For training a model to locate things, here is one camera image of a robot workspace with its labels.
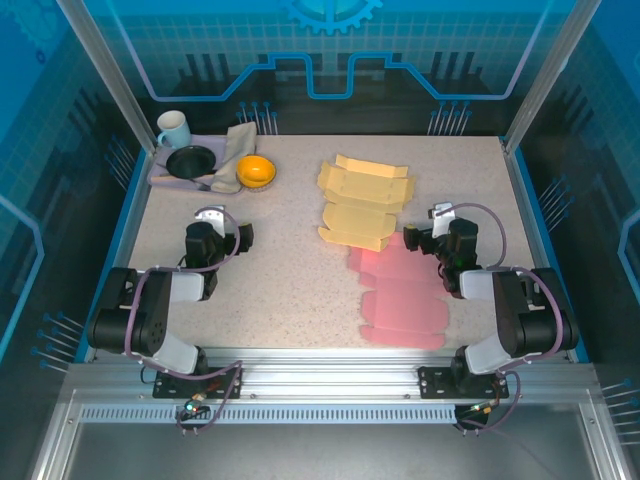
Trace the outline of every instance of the flattened cardboard box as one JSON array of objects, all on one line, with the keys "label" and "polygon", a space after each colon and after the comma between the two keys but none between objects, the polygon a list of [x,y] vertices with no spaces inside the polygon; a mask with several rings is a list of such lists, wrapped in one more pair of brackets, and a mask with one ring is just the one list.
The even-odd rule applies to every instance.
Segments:
[{"label": "flattened cardboard box", "polygon": [[324,162],[318,176],[318,186],[330,202],[398,213],[413,197],[416,178],[405,178],[409,167],[366,162],[342,155],[336,157],[336,165]]},{"label": "flattened cardboard box", "polygon": [[324,162],[318,186],[330,202],[323,220],[329,229],[318,233],[327,242],[376,252],[389,243],[396,218],[413,196],[415,177],[405,178],[408,167],[336,157],[336,165]]}]

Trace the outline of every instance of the blue wall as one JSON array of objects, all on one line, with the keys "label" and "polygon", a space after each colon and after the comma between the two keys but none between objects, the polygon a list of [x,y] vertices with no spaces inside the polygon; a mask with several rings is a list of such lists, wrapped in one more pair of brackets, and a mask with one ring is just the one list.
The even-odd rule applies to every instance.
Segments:
[{"label": "blue wall", "polygon": [[638,2],[602,2],[522,143],[604,385],[640,383],[639,17]]},{"label": "blue wall", "polygon": [[0,44],[0,409],[29,403],[3,422],[9,479],[30,475],[76,348],[44,318],[84,322],[139,145],[55,2],[2,2]]},{"label": "blue wall", "polygon": [[502,134],[573,3],[92,0],[89,9],[152,124],[176,107],[199,132],[224,132],[241,102],[267,101],[280,133],[432,134],[445,102],[460,127],[445,133],[473,113],[465,134]]}]

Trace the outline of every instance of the mounting plate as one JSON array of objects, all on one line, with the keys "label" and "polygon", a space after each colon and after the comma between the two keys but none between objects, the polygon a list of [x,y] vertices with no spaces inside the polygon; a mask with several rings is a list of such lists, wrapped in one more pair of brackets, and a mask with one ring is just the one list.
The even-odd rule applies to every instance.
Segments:
[{"label": "mounting plate", "polygon": [[[499,379],[494,374],[478,375],[474,377],[474,385],[460,391],[456,385],[453,373],[449,367],[420,367],[418,368],[418,386],[420,398],[423,400],[457,400],[496,398],[494,385],[498,385]],[[509,388],[505,383],[499,386],[500,398],[509,396]]]},{"label": "mounting plate", "polygon": [[[209,367],[209,373],[220,370],[224,367]],[[214,377],[210,380],[183,380],[181,378],[173,377],[167,373],[158,372],[156,375],[155,385],[153,386],[153,398],[177,398],[188,400],[196,393],[207,392],[208,399],[221,399],[224,397],[227,388],[229,388],[229,382],[233,378],[236,370],[231,369],[227,373]],[[230,399],[235,400],[240,398],[240,391],[242,389],[242,369],[238,375],[238,385],[233,387],[231,391]]]}]

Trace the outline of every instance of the mug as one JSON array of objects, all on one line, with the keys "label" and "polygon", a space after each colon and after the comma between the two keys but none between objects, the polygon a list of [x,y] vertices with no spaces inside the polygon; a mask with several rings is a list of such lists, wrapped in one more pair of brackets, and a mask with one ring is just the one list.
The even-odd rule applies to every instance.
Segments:
[{"label": "mug", "polygon": [[169,110],[158,117],[158,128],[162,133],[158,135],[158,143],[163,147],[182,148],[191,145],[191,131],[184,113]]}]

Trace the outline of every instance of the beige cloth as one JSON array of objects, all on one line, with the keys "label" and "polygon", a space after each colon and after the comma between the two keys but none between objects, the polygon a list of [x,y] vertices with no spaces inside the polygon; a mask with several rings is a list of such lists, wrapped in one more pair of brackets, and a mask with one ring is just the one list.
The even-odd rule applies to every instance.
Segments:
[{"label": "beige cloth", "polygon": [[242,123],[227,130],[224,161],[222,167],[213,176],[212,192],[237,193],[242,190],[242,185],[236,176],[236,169],[242,157],[256,152],[256,133],[255,122]]}]

